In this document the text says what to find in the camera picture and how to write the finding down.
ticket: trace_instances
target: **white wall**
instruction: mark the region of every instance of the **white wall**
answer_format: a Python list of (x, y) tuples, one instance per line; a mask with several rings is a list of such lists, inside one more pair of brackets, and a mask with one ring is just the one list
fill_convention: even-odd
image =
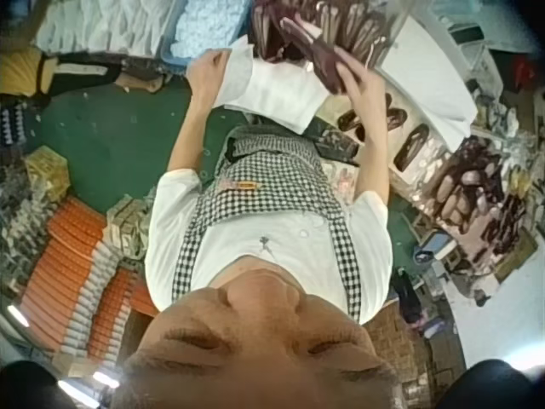
[(505, 359), (536, 343), (545, 343), (545, 242), (502, 283), (483, 307), (444, 285), (468, 367), (486, 359)]

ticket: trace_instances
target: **white shirt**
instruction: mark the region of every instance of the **white shirt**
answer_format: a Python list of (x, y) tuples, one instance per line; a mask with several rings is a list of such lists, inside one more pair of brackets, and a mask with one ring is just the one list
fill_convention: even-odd
[[(193, 170), (175, 170), (159, 181), (146, 255), (147, 285), (159, 310), (172, 303), (175, 266), (200, 190)], [(386, 229), (387, 207), (376, 193), (365, 192), (345, 214), (361, 274), (363, 324), (381, 309), (388, 293), (393, 256)], [(347, 312), (328, 222), (322, 216), (284, 211), (234, 217), (208, 228), (193, 268), (192, 290), (208, 286), (241, 256), (279, 265), (307, 294)]]

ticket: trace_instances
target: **hand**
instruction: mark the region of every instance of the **hand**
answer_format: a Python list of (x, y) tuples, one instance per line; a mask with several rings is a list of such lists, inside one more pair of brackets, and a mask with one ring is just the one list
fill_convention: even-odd
[(361, 62), (344, 49), (335, 47), (335, 51), (347, 65), (337, 63), (337, 71), (347, 88), (353, 110), (365, 127), (365, 134), (371, 140), (377, 141), (374, 138), (387, 135), (384, 79), (365, 68)]
[(212, 49), (193, 61), (187, 68), (191, 85), (191, 105), (200, 113), (209, 114), (220, 92), (231, 50)]

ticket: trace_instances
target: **blue container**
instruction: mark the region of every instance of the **blue container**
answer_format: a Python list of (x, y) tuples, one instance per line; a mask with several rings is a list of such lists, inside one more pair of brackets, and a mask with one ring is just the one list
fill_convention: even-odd
[[(246, 12), (242, 15), (240, 22), (238, 23), (236, 34), (232, 39), (232, 42), (240, 38), (245, 34), (248, 29), (246, 24), (250, 17), (252, 0), (246, 0)], [(186, 67), (191, 62), (192, 58), (175, 57), (170, 51), (170, 46), (176, 41), (176, 26), (181, 15), (186, 11), (187, 0), (175, 0), (175, 6), (170, 14), (169, 21), (164, 30), (163, 41), (161, 43), (161, 60), (172, 66)]]

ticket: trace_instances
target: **houndstooth apron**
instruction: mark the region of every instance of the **houndstooth apron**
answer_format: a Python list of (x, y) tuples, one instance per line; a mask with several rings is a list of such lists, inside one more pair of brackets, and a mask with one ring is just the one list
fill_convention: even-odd
[[(241, 188), (239, 182), (253, 182), (254, 188)], [(274, 126), (243, 126), (227, 137), (215, 180), (199, 196), (184, 236), (172, 301), (191, 290), (193, 267), (207, 228), (236, 216), (290, 210), (316, 213), (328, 221), (348, 314), (359, 321), (359, 267), (344, 212), (314, 145)]]

